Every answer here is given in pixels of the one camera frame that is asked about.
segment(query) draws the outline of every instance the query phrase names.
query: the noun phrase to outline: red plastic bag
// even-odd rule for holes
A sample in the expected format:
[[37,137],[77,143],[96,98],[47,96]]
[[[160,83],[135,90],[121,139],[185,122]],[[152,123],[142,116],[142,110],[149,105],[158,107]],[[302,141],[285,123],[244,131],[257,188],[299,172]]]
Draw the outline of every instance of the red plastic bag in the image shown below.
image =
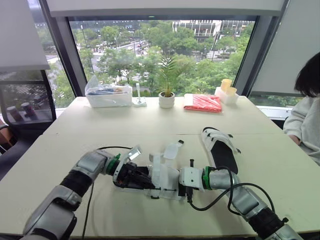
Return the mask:
[[220,113],[222,106],[218,96],[187,93],[184,95],[184,109]]

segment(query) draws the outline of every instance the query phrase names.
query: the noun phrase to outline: yellow cup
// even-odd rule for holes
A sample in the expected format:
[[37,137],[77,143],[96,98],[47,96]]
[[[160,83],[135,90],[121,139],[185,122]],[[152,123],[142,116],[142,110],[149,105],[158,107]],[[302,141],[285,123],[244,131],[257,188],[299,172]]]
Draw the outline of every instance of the yellow cup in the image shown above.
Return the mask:
[[232,83],[231,79],[223,79],[221,82],[221,90],[226,93],[228,88],[230,88],[231,83]]
[[237,92],[237,89],[235,87],[229,87],[227,90],[226,90],[226,94],[228,96],[233,96],[235,95],[235,93]]

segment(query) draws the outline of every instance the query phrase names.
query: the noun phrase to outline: cable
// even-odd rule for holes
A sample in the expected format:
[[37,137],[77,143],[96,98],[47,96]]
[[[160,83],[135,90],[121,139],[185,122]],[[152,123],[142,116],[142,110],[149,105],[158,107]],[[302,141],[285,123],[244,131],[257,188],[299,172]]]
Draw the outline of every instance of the cable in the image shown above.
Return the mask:
[[[130,149],[132,149],[132,147],[126,147],[126,146],[104,146],[104,147],[97,148],[97,150],[102,150],[102,149],[129,149],[130,150]],[[90,209],[90,203],[91,203],[91,199],[92,199],[92,194],[94,193],[94,185],[95,185],[95,182],[92,183],[90,197],[89,197],[89,201],[88,201],[88,206],[86,207],[86,214],[85,214],[85,220],[84,220],[84,226],[83,226],[82,238],[81,238],[82,240],[85,239],[88,216],[89,216],[89,209]]]
[[[271,197],[268,195],[268,193],[260,186],[256,185],[256,184],[253,184],[253,183],[249,183],[249,182],[243,182],[243,183],[238,183],[238,184],[235,184],[233,185],[233,189],[237,188],[237,187],[240,187],[240,186],[252,186],[252,187],[256,187],[258,188],[259,190],[261,190],[265,196],[268,198],[269,202],[270,202],[270,206],[271,206],[271,209],[272,211],[275,213],[276,210],[275,210],[275,206],[274,206],[274,203],[272,202],[271,200]],[[211,202],[208,206],[205,206],[205,207],[196,207],[195,205],[193,205],[192,201],[189,202],[189,204],[191,205],[192,208],[194,208],[195,210],[197,211],[206,211],[208,210],[209,208],[211,208],[213,205],[215,205],[224,195],[226,195],[229,191],[231,190],[231,187],[229,187],[228,189],[226,189],[224,192],[222,192],[215,200],[213,200],[213,202]]]
[[232,177],[231,170],[230,170],[228,167],[226,167],[226,166],[221,166],[221,167],[216,168],[216,170],[221,170],[221,169],[227,170],[228,173],[229,173],[229,177],[230,177],[230,196],[229,196],[229,201],[228,201],[227,208],[228,208],[228,210],[229,210],[231,213],[240,216],[240,213],[238,213],[238,212],[236,212],[236,211],[233,211],[233,210],[231,209],[232,199],[233,199],[233,196],[234,196],[234,179],[233,179],[233,177]]
[[85,220],[84,220],[84,226],[83,226],[82,238],[81,238],[82,240],[85,239],[87,221],[88,221],[88,216],[89,216],[89,208],[90,208],[92,194],[94,193],[94,185],[95,185],[95,182],[92,183],[90,197],[89,197],[89,201],[88,201],[88,206],[86,207],[86,214],[85,214]]
[[103,146],[100,148],[97,148],[97,150],[102,150],[102,149],[132,149],[132,147],[127,147],[127,146]]

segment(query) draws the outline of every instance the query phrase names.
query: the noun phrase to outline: glass window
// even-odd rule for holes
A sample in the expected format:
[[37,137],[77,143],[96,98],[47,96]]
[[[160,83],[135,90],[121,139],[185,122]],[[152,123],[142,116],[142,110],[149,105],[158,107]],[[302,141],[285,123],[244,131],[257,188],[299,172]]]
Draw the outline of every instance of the glass window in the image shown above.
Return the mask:
[[279,96],[268,94],[257,94],[252,92],[249,100],[257,106],[270,106],[270,107],[294,107],[303,97],[299,96]]
[[75,94],[61,64],[55,44],[44,19],[39,0],[28,0],[34,24],[42,44],[50,69],[46,71],[53,93],[56,108],[66,108],[74,99]]
[[177,96],[214,94],[222,79],[235,80],[254,27],[242,20],[69,20],[87,80],[140,84],[156,97],[159,69],[173,56],[183,70],[172,85]]
[[0,72],[0,105],[11,124],[51,122],[51,101],[39,70]]

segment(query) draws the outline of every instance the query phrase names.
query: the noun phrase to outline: potted plant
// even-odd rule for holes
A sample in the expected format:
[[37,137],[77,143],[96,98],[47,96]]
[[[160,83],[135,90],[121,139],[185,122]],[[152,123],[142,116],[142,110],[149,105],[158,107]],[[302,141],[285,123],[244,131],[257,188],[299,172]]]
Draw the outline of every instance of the potted plant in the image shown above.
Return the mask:
[[162,56],[159,70],[159,82],[163,91],[159,93],[159,105],[169,109],[175,104],[175,94],[172,89],[178,82],[178,77],[185,71],[187,65],[180,66],[174,56]]

